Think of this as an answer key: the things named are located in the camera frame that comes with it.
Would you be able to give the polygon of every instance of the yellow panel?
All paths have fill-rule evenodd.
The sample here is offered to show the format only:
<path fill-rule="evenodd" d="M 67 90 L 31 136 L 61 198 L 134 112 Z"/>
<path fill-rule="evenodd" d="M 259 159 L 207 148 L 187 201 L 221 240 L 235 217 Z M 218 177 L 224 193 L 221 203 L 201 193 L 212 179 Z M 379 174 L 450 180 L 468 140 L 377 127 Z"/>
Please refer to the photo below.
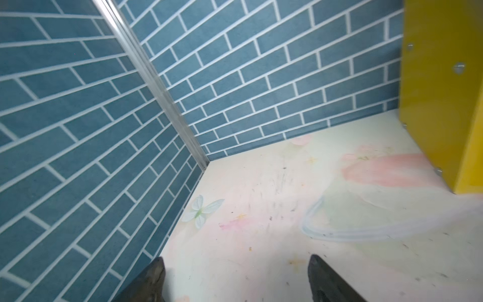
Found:
<path fill-rule="evenodd" d="M 466 143 L 482 83 L 483 26 L 472 1 L 406 0 L 405 5 L 400 120 L 459 193 L 458 173 L 470 152 Z M 466 65 L 462 74 L 453 70 L 458 62 Z"/>

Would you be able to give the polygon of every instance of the blue tile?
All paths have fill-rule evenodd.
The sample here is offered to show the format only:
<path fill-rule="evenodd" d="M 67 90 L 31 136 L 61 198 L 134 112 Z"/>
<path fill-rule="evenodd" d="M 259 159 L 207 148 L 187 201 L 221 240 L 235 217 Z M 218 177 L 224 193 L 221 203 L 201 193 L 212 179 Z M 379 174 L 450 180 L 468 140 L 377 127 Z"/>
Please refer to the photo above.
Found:
<path fill-rule="evenodd" d="M 102 274 L 121 251 L 128 239 L 118 231 L 107 241 L 106 245 L 92 259 L 84 271 L 74 281 L 69 290 L 62 296 L 69 302 L 82 302 L 96 285 Z"/>
<path fill-rule="evenodd" d="M 104 166 L 104 168 L 106 168 L 107 171 L 112 173 L 134 153 L 136 153 L 136 150 L 134 150 L 131 144 L 129 142 L 123 142 L 116 147 L 116 149 L 101 159 L 100 163 Z"/>
<path fill-rule="evenodd" d="M 84 41 L 91 53 L 96 57 L 105 57 L 123 53 L 123 49 L 116 39 L 102 39 Z"/>
<path fill-rule="evenodd" d="M 243 16 L 242 4 L 235 0 L 173 45 L 174 52 L 186 56 Z"/>
<path fill-rule="evenodd" d="M 237 134 L 238 142 L 240 142 L 241 144 L 255 140 L 260 137 L 262 137 L 262 132 L 260 131 L 260 128 L 251 129 Z"/>
<path fill-rule="evenodd" d="M 132 20 L 131 15 L 129 14 L 128 9 L 126 7 L 127 7 L 127 4 L 123 5 L 121 7 L 121 12 L 122 12 L 122 15 L 124 16 L 124 18 L 126 19 L 126 21 L 128 22 L 128 24 L 131 24 L 133 20 Z"/>
<path fill-rule="evenodd" d="M 399 100 L 392 100 L 387 102 L 387 110 L 397 109 L 399 107 Z"/>
<path fill-rule="evenodd" d="M 93 165 L 31 212 L 53 225 L 106 178 L 106 173 Z"/>
<path fill-rule="evenodd" d="M 192 55 L 166 72 L 166 76 L 171 83 L 176 83 L 199 68 L 201 68 L 201 66 L 198 59 L 195 55 Z"/>
<path fill-rule="evenodd" d="M 101 36 L 91 19 L 37 18 L 37 21 L 52 39 Z"/>
<path fill-rule="evenodd" d="M 0 122 L 13 133 L 22 137 L 116 95 L 116 91 L 109 83 L 102 83 L 4 115 L 0 117 Z"/>
<path fill-rule="evenodd" d="M 149 40 L 149 46 L 153 50 L 154 54 L 157 54 L 163 48 L 168 46 L 171 42 L 178 39 L 182 34 L 185 33 L 185 30 L 181 26 L 181 22 L 178 18 L 174 18 L 171 22 L 166 24 L 160 31 L 158 31 L 154 36 L 152 36 Z"/>
<path fill-rule="evenodd" d="M 360 90 L 382 84 L 383 68 L 367 72 L 347 81 L 326 88 L 327 101 L 331 101 Z"/>
<path fill-rule="evenodd" d="M 118 119 L 126 113 L 130 112 L 136 107 L 145 104 L 142 96 L 138 91 L 129 93 L 128 95 L 119 98 L 109 104 L 104 105 L 104 108 L 109 112 L 109 114 L 114 118 Z"/>
<path fill-rule="evenodd" d="M 168 120 L 168 117 L 166 117 L 166 114 L 164 113 L 161 113 L 161 115 L 158 116 L 158 119 L 159 121 L 161 121 L 161 124 L 165 127 L 170 124 L 170 120 Z"/>
<path fill-rule="evenodd" d="M 159 154 L 154 143 L 148 145 L 135 158 L 133 158 L 114 177 L 105 183 L 90 200 L 100 209 L 109 205 L 132 180 Z"/>
<path fill-rule="evenodd" d="M 96 22 L 97 26 L 99 26 L 99 28 L 100 28 L 100 30 L 102 31 L 103 34 L 105 34 L 106 36 L 113 35 L 113 32 L 109 28 L 109 25 L 107 25 L 106 20 L 104 20 L 104 19 L 94 19 L 94 21 Z"/>
<path fill-rule="evenodd" d="M 251 42 L 191 76 L 189 81 L 193 85 L 193 88 L 197 89 L 251 59 L 256 58 L 256 56 L 255 45 Z"/>
<path fill-rule="evenodd" d="M 175 87 L 170 88 L 168 91 L 170 92 L 173 100 L 177 100 L 177 99 L 184 97 L 185 95 L 190 93 L 192 90 L 191 90 L 191 87 L 189 86 L 187 81 L 182 81 L 181 83 L 179 83 Z"/>
<path fill-rule="evenodd" d="M 387 80 L 391 81 L 401 77 L 400 74 L 401 61 L 391 63 L 387 66 Z"/>
<path fill-rule="evenodd" d="M 156 17 L 161 22 L 161 24 L 163 24 L 187 2 L 188 0 L 163 0 L 158 2 L 158 4 L 156 4 L 153 7 L 153 12 L 156 14 Z"/>
<path fill-rule="evenodd" d="M 213 131 L 210 131 L 210 132 L 207 132 L 205 134 L 196 136 L 196 139 L 198 140 L 198 142 L 200 144 L 206 144 L 206 143 L 209 143 L 211 141 L 216 140 L 217 137 L 216 137 L 216 135 Z"/>
<path fill-rule="evenodd" d="M 70 250 L 23 301 L 53 301 L 86 261 L 84 255 L 76 250 Z"/>
<path fill-rule="evenodd" d="M 124 69 L 116 59 L 79 65 L 74 67 L 74 69 L 86 83 L 124 73 Z"/>
<path fill-rule="evenodd" d="M 108 301 L 119 282 L 121 282 L 119 279 L 108 273 L 90 297 L 89 302 Z"/>
<path fill-rule="evenodd" d="M 280 18 L 286 17 L 309 2 L 310 0 L 277 0 Z"/>
<path fill-rule="evenodd" d="M 0 193 L 0 201 L 3 204 L 0 212 L 0 225 L 25 210 L 59 184 L 60 181 L 55 176 L 42 168 L 5 189 Z"/>
<path fill-rule="evenodd" d="M 303 119 L 306 123 L 311 123 L 319 119 L 332 115 L 338 115 L 349 110 L 352 110 L 352 97 L 306 111 L 303 113 Z"/>
<path fill-rule="evenodd" d="M 226 157 L 226 153 L 224 151 L 221 151 L 221 152 L 217 152 L 217 153 L 213 153 L 213 154 L 209 154 L 208 155 L 208 159 L 209 160 L 215 160 L 215 159 L 220 159 L 220 158 L 224 158 Z"/>
<path fill-rule="evenodd" d="M 210 87 L 206 87 L 190 95 L 189 97 L 182 100 L 181 102 L 183 103 L 183 106 L 186 108 L 186 110 L 190 110 L 192 108 L 195 108 L 198 105 L 203 104 L 208 100 L 211 100 L 212 98 L 214 98 L 213 90 Z"/>
<path fill-rule="evenodd" d="M 294 87 L 292 84 L 278 88 L 270 93 L 264 94 L 261 97 L 252 100 L 255 110 L 260 111 L 269 106 L 283 102 L 295 96 Z"/>
<path fill-rule="evenodd" d="M 224 36 L 219 37 L 198 51 L 203 64 L 208 64 L 229 50 Z"/>
<path fill-rule="evenodd" d="M 253 83 L 245 85 L 235 91 L 232 91 L 208 104 L 203 105 L 207 115 L 212 115 L 216 112 L 222 111 L 230 106 L 241 103 L 244 100 L 252 98 L 260 93 L 267 91 L 267 81 L 259 79 Z"/>
<path fill-rule="evenodd" d="M 173 128 L 173 126 L 169 126 L 164 129 L 164 131 L 156 137 L 156 143 L 157 145 L 161 148 L 164 149 L 172 140 L 173 138 L 178 135 L 176 130 Z"/>
<path fill-rule="evenodd" d="M 0 11 L 54 14 L 59 13 L 57 8 L 50 0 L 7 0 L 3 2 Z"/>
<path fill-rule="evenodd" d="M 190 177 L 188 178 L 188 181 L 186 181 L 186 185 L 188 186 L 188 188 L 190 188 L 190 190 L 193 190 L 200 175 L 201 175 L 201 169 L 199 168 L 199 166 L 196 166 L 193 169 L 193 172 L 191 173 Z"/>
<path fill-rule="evenodd" d="M 330 125 L 335 126 L 343 123 L 347 123 L 356 119 L 360 119 L 366 116 L 375 115 L 383 111 L 382 104 L 372 106 L 366 109 L 357 110 L 346 115 L 341 115 L 338 117 L 333 117 L 330 119 Z"/>
<path fill-rule="evenodd" d="M 128 196 L 121 196 L 79 240 L 78 245 L 87 252 L 94 253 L 133 205 Z"/>
<path fill-rule="evenodd" d="M 186 123 L 192 124 L 194 122 L 201 120 L 206 116 L 205 116 L 205 113 L 203 113 L 203 110 L 201 109 L 201 107 L 199 107 L 199 108 L 196 108 L 195 110 L 184 113 L 183 117 L 185 118 Z"/>
<path fill-rule="evenodd" d="M 131 89 L 143 85 L 144 81 L 141 79 L 139 73 L 135 72 L 117 79 L 113 79 L 113 83 L 119 92 L 125 93 Z"/>
<path fill-rule="evenodd" d="M 248 9 L 249 12 L 257 8 L 264 2 L 265 0 L 245 0 L 246 8 Z"/>
<path fill-rule="evenodd" d="M 242 80 L 238 72 L 234 72 L 232 74 L 227 75 L 223 79 L 219 80 L 218 82 L 213 83 L 214 90 L 218 95 L 232 90 L 235 87 L 238 87 L 242 84 Z"/>
<path fill-rule="evenodd" d="M 321 121 L 321 122 L 311 124 L 311 125 L 308 125 L 308 126 L 304 126 L 304 127 L 301 127 L 301 128 L 295 129 L 295 130 L 287 131 L 287 132 L 285 132 L 285 137 L 287 139 L 289 139 L 289 138 L 292 138 L 292 137 L 296 137 L 296 136 L 303 135 L 303 134 L 306 134 L 306 133 L 314 132 L 314 131 L 324 129 L 324 128 L 327 128 L 327 121 Z"/>
<path fill-rule="evenodd" d="M 402 0 L 372 0 L 351 11 L 351 29 L 357 30 L 402 8 Z"/>
<path fill-rule="evenodd" d="M 173 183 L 170 186 L 170 191 L 173 194 L 175 194 L 175 195 L 178 194 L 179 190 L 181 189 L 181 187 L 185 183 L 185 181 L 188 178 L 188 176 L 190 175 L 190 173 L 191 173 L 191 168 L 187 164 L 184 165 L 183 168 L 181 169 L 181 171 L 179 171 L 178 175 L 173 180 Z"/>
<path fill-rule="evenodd" d="M 212 11 L 213 6 L 210 0 L 196 0 L 181 12 L 181 18 L 186 28 L 190 29 Z"/>
<path fill-rule="evenodd" d="M 171 202 L 173 201 L 174 197 L 166 191 L 163 194 L 163 197 L 159 200 L 157 205 L 154 207 L 153 211 L 151 212 L 151 217 L 154 218 L 157 222 L 160 221 L 160 219 L 163 217 L 164 213 L 170 206 Z"/>
<path fill-rule="evenodd" d="M 139 41 L 144 40 L 155 29 L 157 29 L 157 24 L 153 15 L 150 13 L 147 13 L 132 27 L 132 31 L 138 37 Z"/>
<path fill-rule="evenodd" d="M 0 277 L 0 300 L 14 302 L 24 292 L 25 288 Z"/>
<path fill-rule="evenodd" d="M 166 68 L 176 63 L 176 59 L 170 49 L 160 54 L 157 58 L 153 60 L 154 68 L 157 72 L 163 72 Z"/>
<path fill-rule="evenodd" d="M 142 93 L 142 95 L 144 95 L 144 97 L 148 101 L 154 98 L 153 94 L 151 93 L 148 87 L 143 87 L 139 89 L 139 91 Z"/>
<path fill-rule="evenodd" d="M 395 98 L 399 95 L 399 82 L 394 82 L 355 95 L 355 106 L 364 107 L 379 101 Z"/>
<path fill-rule="evenodd" d="M 258 140 L 258 141 L 254 141 L 254 142 L 251 142 L 251 143 L 248 143 L 248 144 L 243 144 L 243 145 L 239 145 L 237 147 L 228 149 L 227 153 L 228 153 L 228 155 L 233 155 L 233 154 L 237 154 L 237 153 L 240 153 L 240 152 L 243 152 L 243 151 L 252 150 L 252 149 L 255 149 L 255 148 L 259 148 L 259 147 L 262 147 L 262 146 L 265 146 L 265 145 L 268 145 L 268 144 L 273 144 L 273 143 L 283 141 L 283 140 L 284 140 L 284 135 L 283 134 L 277 134 L 277 135 L 273 135 L 273 136 L 270 136 L 270 137 L 263 138 L 263 139 Z"/>
<path fill-rule="evenodd" d="M 228 31 L 231 46 L 240 45 L 276 22 L 275 9 L 271 3 Z"/>
<path fill-rule="evenodd" d="M 136 115 L 138 116 L 139 120 L 142 123 L 145 123 L 160 112 L 161 112 L 161 107 L 159 106 L 157 101 L 154 100 L 151 103 L 139 109 L 138 111 L 136 111 Z"/>
<path fill-rule="evenodd" d="M 157 119 L 154 119 L 151 123 L 147 124 L 131 136 L 131 141 L 138 149 L 140 149 L 161 130 L 163 130 L 163 126 L 161 126 L 161 123 Z"/>
<path fill-rule="evenodd" d="M 75 137 L 83 139 L 110 122 L 111 120 L 101 109 L 96 109 L 66 123 L 65 127 L 67 127 Z"/>
<path fill-rule="evenodd" d="M 270 135 L 270 134 L 285 131 L 287 129 L 294 128 L 300 125 L 302 125 L 302 120 L 300 119 L 300 115 L 294 115 L 284 119 L 280 119 L 270 124 L 266 124 L 262 126 L 262 131 L 265 135 Z"/>
<path fill-rule="evenodd" d="M 227 137 L 225 139 L 222 139 L 222 140 L 216 141 L 214 143 L 208 144 L 208 149 L 211 152 L 216 152 L 216 151 L 219 151 L 219 150 L 223 150 L 223 149 L 232 147 L 236 144 L 238 144 L 238 143 L 237 143 L 237 140 L 235 139 L 235 137 L 230 136 L 230 137 Z"/>
<path fill-rule="evenodd" d="M 193 168 L 194 166 L 196 166 L 196 160 L 193 158 L 193 156 L 190 156 L 189 159 L 188 159 L 188 164 L 191 168 Z"/>
<path fill-rule="evenodd" d="M 71 144 L 72 139 L 62 129 L 54 128 L 4 151 L 0 161 L 0 184 L 3 185 Z"/>
<path fill-rule="evenodd" d="M 146 243 L 148 237 L 153 232 L 154 227 L 154 223 L 149 219 L 143 223 L 139 231 L 127 245 L 126 249 L 122 252 L 119 259 L 114 263 L 113 270 L 121 275 L 127 273 L 128 268 L 131 266 L 143 245 Z"/>
<path fill-rule="evenodd" d="M 151 169 L 146 169 L 146 171 L 139 176 L 134 184 L 129 187 L 128 192 L 132 197 L 138 200 L 155 179 L 156 175 L 153 173 L 153 171 Z"/>
<path fill-rule="evenodd" d="M 358 73 L 401 57 L 402 39 L 398 39 L 354 58 L 354 72 Z"/>
<path fill-rule="evenodd" d="M 45 40 L 30 20 L 23 17 L 0 17 L 0 43 Z"/>
<path fill-rule="evenodd" d="M 32 98 L 14 80 L 0 82 L 0 91 L 2 93 L 0 110 L 32 101 Z"/>
<path fill-rule="evenodd" d="M 96 6 L 91 1 L 56 0 L 64 14 L 99 15 Z"/>
<path fill-rule="evenodd" d="M 176 146 L 178 146 L 178 148 L 181 149 L 181 147 L 183 147 L 184 145 L 184 142 L 183 140 L 181 139 L 181 137 L 177 136 L 175 139 L 174 139 L 174 143 L 176 144 Z"/>
<path fill-rule="evenodd" d="M 122 292 L 128 285 L 130 285 L 130 283 L 133 282 L 133 280 L 149 265 L 150 262 L 151 259 L 144 253 L 141 253 L 118 292 Z"/>
<path fill-rule="evenodd" d="M 404 29 L 404 13 L 395 15 L 389 19 L 389 37 L 401 35 Z"/>
<path fill-rule="evenodd" d="M 260 52 L 267 52 L 310 27 L 309 11 L 305 10 L 257 38 Z"/>
<path fill-rule="evenodd" d="M 271 108 L 257 114 L 246 117 L 216 130 L 218 137 L 222 138 L 277 119 L 275 109 Z"/>
<path fill-rule="evenodd" d="M 0 48 L 0 75 L 87 60 L 91 57 L 80 42 Z"/>
<path fill-rule="evenodd" d="M 349 7 L 359 3 L 361 0 L 324 0 L 313 5 L 313 18 L 319 24 Z"/>
<path fill-rule="evenodd" d="M 313 72 L 317 68 L 317 59 L 315 55 L 311 55 L 270 74 L 270 85 L 272 87 L 280 86 L 309 72 Z"/>
<path fill-rule="evenodd" d="M 316 91 L 306 96 L 297 98 L 278 106 L 280 117 L 300 112 L 324 103 L 321 91 Z"/>
<path fill-rule="evenodd" d="M 253 62 L 252 64 L 243 67 L 241 73 L 245 81 L 250 81 L 256 77 L 267 73 L 279 66 L 287 63 L 287 57 L 283 48 L 272 52 L 271 54 Z"/>
<path fill-rule="evenodd" d="M 290 43 L 288 45 L 290 58 L 295 59 L 311 52 L 314 49 L 343 37 L 346 32 L 345 17 L 342 16 Z"/>
<path fill-rule="evenodd" d="M 28 252 L 9 272 L 29 282 L 37 277 L 79 236 L 94 220 L 97 212 L 83 204 L 57 228 Z"/>
<path fill-rule="evenodd" d="M 243 103 L 238 105 L 230 110 L 226 111 L 227 117 L 229 121 L 233 121 L 238 119 L 242 116 L 249 115 L 253 113 L 252 107 L 250 106 L 249 102 Z"/>
<path fill-rule="evenodd" d="M 344 61 L 297 81 L 297 91 L 298 93 L 305 93 L 346 78 L 349 75 L 351 75 L 349 61 Z"/>
<path fill-rule="evenodd" d="M 220 113 L 218 115 L 212 116 L 210 118 L 207 118 L 199 123 L 196 124 L 196 129 L 198 129 L 199 132 L 204 132 L 206 130 L 210 130 L 213 128 L 216 128 L 218 126 L 221 126 L 227 122 L 225 116 L 223 113 Z"/>
<path fill-rule="evenodd" d="M 138 121 L 132 115 L 128 116 L 57 158 L 50 165 L 67 178 L 125 138 L 137 127 L 139 127 Z"/>
<path fill-rule="evenodd" d="M 0 245 L 2 246 L 0 267 L 7 265 L 35 239 L 42 235 L 44 231 L 44 228 L 25 217 L 20 218 L 17 222 L 3 231 L 3 233 L 0 234 Z"/>

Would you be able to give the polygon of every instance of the pink paint smudge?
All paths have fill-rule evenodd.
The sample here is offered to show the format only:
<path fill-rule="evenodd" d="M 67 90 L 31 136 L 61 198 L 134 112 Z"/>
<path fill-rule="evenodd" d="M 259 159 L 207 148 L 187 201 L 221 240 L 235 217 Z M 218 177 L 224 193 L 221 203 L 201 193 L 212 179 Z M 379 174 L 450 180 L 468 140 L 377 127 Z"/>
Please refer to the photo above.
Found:
<path fill-rule="evenodd" d="M 442 186 L 423 154 L 397 154 L 361 160 L 342 169 L 346 180 L 384 187 Z"/>

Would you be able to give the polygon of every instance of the white grout line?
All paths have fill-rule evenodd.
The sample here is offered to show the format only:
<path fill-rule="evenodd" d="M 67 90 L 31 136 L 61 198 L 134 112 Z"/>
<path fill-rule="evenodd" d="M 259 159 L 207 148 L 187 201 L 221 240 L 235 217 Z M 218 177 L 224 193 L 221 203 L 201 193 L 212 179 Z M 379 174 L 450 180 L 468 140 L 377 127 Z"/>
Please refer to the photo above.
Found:
<path fill-rule="evenodd" d="M 55 177 L 57 177 L 58 180 L 61 182 L 65 182 L 65 178 L 59 174 L 54 168 L 52 168 L 51 165 L 46 165 L 44 168 L 46 168 L 50 173 L 52 173 Z"/>
<path fill-rule="evenodd" d="M 57 10 L 59 11 L 59 13 L 63 14 L 64 11 L 60 8 L 60 6 L 57 4 L 57 1 L 56 0 L 50 0 L 52 2 L 52 4 L 57 8 Z"/>
<path fill-rule="evenodd" d="M 48 223 L 46 223 L 45 221 L 43 221 L 42 219 L 38 218 L 37 216 L 35 216 L 34 214 L 28 212 L 25 214 L 25 217 L 28 218 L 29 220 L 35 222 L 36 224 L 38 224 L 39 226 L 41 226 L 42 228 L 48 230 L 50 229 L 50 225 Z"/>
<path fill-rule="evenodd" d="M 25 280 L 25 279 L 22 279 L 20 277 L 17 277 L 15 276 L 14 274 L 12 273 L 9 273 L 9 272 L 4 272 L 2 275 L 1 275 L 3 278 L 23 287 L 23 288 L 29 288 L 30 287 L 30 282 Z"/>

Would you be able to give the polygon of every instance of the white floor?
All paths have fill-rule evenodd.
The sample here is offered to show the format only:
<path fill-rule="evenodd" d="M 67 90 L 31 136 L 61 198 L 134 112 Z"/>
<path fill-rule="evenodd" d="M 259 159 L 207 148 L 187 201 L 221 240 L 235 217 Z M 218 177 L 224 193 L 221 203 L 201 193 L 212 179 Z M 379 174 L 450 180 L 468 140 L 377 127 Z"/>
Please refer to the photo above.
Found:
<path fill-rule="evenodd" d="M 161 253 L 164 296 L 312 301 L 315 253 L 368 302 L 483 301 L 480 204 L 448 191 L 397 111 L 216 160 Z"/>

